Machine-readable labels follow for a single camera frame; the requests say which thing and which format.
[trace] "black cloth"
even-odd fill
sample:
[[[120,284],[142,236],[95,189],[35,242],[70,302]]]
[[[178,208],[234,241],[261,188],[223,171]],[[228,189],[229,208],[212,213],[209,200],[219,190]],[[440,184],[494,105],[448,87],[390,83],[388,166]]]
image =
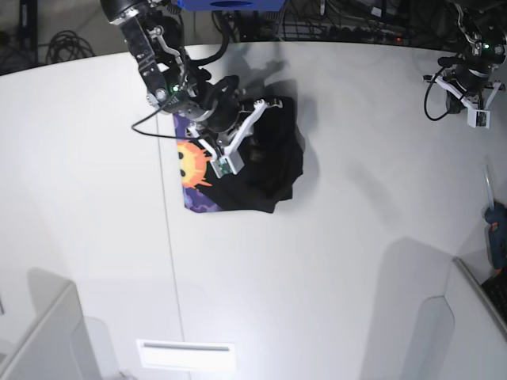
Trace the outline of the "black cloth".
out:
[[[282,100],[283,108],[266,109],[254,124],[253,138],[239,147],[243,169],[218,179],[208,163],[206,181],[211,186],[196,186],[224,211],[273,213],[279,201],[292,198],[292,185],[303,174],[303,150],[295,134],[294,100],[276,99]]]

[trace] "rectangular light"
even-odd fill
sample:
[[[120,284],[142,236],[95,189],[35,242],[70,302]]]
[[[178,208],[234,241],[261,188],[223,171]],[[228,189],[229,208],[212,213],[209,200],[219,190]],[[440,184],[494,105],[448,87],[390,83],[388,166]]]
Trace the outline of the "rectangular light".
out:
[[[233,344],[137,340],[143,367],[172,371],[234,372]]]

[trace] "white tabletop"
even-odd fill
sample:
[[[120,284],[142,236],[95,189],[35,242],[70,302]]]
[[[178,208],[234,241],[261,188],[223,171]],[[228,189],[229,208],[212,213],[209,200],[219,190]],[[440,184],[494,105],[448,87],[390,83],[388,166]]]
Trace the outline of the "white tabletop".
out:
[[[140,368],[136,338],[236,343],[241,380],[395,378],[452,256],[487,270],[485,159],[507,196],[505,95],[489,131],[465,115],[429,122],[421,77],[437,56],[263,43],[210,65],[214,80],[286,81],[296,97],[304,175],[273,215],[184,209],[174,141],[129,129],[150,111],[129,55],[0,78],[10,100],[0,102],[0,269],[19,283],[30,268],[76,281],[85,315],[108,326],[120,368],[140,378],[167,374]],[[434,89],[430,112],[444,111],[444,96]],[[170,132],[172,118],[158,127]],[[0,291],[10,283],[0,277]]]

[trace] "floor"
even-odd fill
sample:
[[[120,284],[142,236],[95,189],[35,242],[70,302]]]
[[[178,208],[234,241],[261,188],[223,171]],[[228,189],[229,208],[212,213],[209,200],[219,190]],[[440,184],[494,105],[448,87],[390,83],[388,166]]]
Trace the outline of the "floor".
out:
[[[19,0],[2,0],[0,30],[14,30],[18,23]],[[210,12],[184,12],[187,45],[219,44],[221,36],[213,26]],[[117,27],[110,25],[98,0],[39,1],[39,42],[47,43],[64,29],[76,31],[88,40],[97,55],[127,51]]]

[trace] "black fabric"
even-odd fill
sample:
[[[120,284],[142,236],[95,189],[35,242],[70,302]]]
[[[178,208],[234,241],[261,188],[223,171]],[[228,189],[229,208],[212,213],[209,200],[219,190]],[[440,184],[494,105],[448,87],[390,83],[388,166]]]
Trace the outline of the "black fabric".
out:
[[[295,102],[276,99],[284,107],[266,109],[254,125],[253,138],[239,148],[245,167],[218,179],[208,163],[206,181],[212,186],[196,186],[224,211],[273,213],[279,201],[292,198],[292,184],[303,174],[303,150],[295,134]]]

